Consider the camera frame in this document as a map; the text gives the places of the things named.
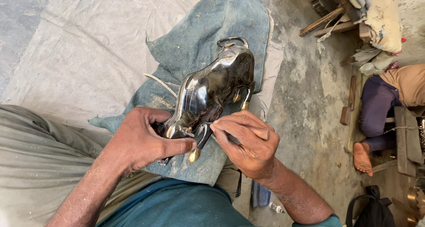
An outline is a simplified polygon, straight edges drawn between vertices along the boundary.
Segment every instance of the black metal bull statue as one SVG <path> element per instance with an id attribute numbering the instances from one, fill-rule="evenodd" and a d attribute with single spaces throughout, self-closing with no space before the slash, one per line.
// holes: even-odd
<path id="1" fill-rule="evenodd" d="M 224 41 L 239 40 L 243 46 Z M 233 103 L 241 99 L 246 90 L 241 110 L 248 109 L 254 90 L 254 56 L 248 49 L 247 40 L 228 37 L 217 41 L 223 49 L 218 57 L 204 69 L 189 74 L 180 86 L 176 111 L 161 128 L 160 135 L 169 139 L 193 137 L 197 148 L 190 152 L 189 162 L 199 158 L 202 148 L 210 137 L 210 122 L 219 118 L 223 106 L 233 97 Z M 166 165 L 170 159 L 157 160 Z"/>

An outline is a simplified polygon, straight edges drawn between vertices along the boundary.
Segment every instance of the wooden tool handle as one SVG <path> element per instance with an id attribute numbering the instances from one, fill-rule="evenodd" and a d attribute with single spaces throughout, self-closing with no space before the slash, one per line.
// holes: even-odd
<path id="1" fill-rule="evenodd" d="M 267 128 L 253 127 L 253 126 L 244 126 L 250 129 L 257 137 L 268 140 L 270 138 L 270 130 Z"/>

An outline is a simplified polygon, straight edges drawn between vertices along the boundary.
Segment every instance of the glue bottle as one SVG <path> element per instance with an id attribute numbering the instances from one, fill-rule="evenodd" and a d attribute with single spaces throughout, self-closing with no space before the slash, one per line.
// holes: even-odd
<path id="1" fill-rule="evenodd" d="M 279 214 L 280 213 L 285 213 L 284 212 L 284 209 L 281 206 L 279 206 L 278 204 L 274 203 L 274 202 L 270 202 L 269 203 L 269 208 L 272 209 L 272 210 L 275 210 Z"/>

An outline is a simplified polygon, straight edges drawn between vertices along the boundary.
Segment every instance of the gray trousers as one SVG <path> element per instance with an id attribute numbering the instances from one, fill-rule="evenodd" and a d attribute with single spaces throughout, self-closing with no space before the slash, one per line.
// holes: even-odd
<path id="1" fill-rule="evenodd" d="M 14 105 L 0 105 L 0 227 L 44 226 L 85 175 L 102 146 L 78 129 Z M 104 143 L 110 137 L 100 138 Z M 136 172 L 124 178 L 99 220 L 163 177 Z M 216 185 L 232 200 L 239 180 L 227 160 Z"/>

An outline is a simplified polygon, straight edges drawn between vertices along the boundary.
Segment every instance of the green cloth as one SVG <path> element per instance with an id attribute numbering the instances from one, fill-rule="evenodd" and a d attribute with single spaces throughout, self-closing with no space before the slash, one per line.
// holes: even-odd
<path id="1" fill-rule="evenodd" d="M 253 226 L 232 206 L 219 187 L 168 179 L 159 181 L 129 198 L 96 227 L 138 226 Z M 317 227 L 341 227 L 331 216 Z"/>

